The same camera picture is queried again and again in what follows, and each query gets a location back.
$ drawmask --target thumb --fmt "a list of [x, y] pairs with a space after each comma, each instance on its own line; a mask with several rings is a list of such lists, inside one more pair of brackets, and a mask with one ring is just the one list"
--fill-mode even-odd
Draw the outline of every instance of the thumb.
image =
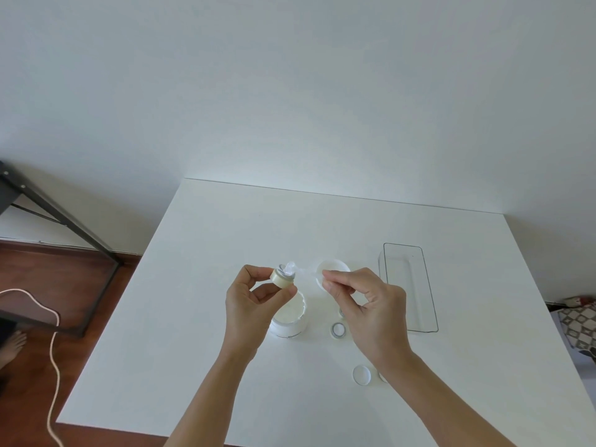
[[346, 318], [349, 319], [356, 316], [360, 311], [360, 306], [354, 301], [354, 298], [352, 298], [344, 285], [323, 279], [323, 288], [337, 301]]
[[289, 300], [294, 298], [294, 295], [298, 292], [298, 289], [294, 284], [290, 285], [289, 287], [282, 288], [273, 295], [269, 301], [267, 301], [264, 305], [267, 306], [268, 310], [272, 312], [271, 316], [274, 316], [275, 313], [281, 309], [281, 307], [286, 304]]

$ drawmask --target person's left hand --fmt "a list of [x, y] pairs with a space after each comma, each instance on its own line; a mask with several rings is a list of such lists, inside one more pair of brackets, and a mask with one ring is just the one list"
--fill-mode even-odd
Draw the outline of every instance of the person's left hand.
[[296, 294], [295, 285], [280, 290], [273, 283], [253, 285], [270, 278], [272, 268], [244, 265], [228, 288], [226, 327], [222, 352], [255, 357], [275, 313]]

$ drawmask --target bare foot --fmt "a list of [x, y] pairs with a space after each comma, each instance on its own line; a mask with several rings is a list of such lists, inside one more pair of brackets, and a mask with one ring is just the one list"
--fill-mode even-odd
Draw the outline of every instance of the bare foot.
[[21, 331], [14, 331], [12, 335], [7, 338], [4, 345], [0, 347], [0, 368], [3, 368], [11, 360], [17, 357], [23, 347], [27, 343], [27, 335]]

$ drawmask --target person's right hand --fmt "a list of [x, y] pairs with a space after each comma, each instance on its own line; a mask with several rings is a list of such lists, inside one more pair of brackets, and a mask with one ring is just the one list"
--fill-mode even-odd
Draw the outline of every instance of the person's right hand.
[[[400, 367], [415, 356], [406, 329], [406, 292], [385, 284], [372, 270], [323, 271], [323, 287], [339, 304], [356, 346], [381, 373]], [[352, 298], [357, 290], [368, 303]]]

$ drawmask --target baseboard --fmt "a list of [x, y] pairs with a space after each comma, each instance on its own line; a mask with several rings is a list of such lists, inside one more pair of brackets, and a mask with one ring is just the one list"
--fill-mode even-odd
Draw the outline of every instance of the baseboard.
[[[0, 239], [0, 249], [8, 249], [12, 251], [22, 251], [31, 253], [54, 254], [54, 255], [73, 255], [79, 257], [102, 256], [102, 254], [93, 248], [80, 248], [75, 246], [63, 246], [55, 244], [47, 244], [42, 242], [27, 242]], [[123, 253], [114, 251], [114, 254], [124, 263], [137, 264], [141, 260], [142, 255]]]

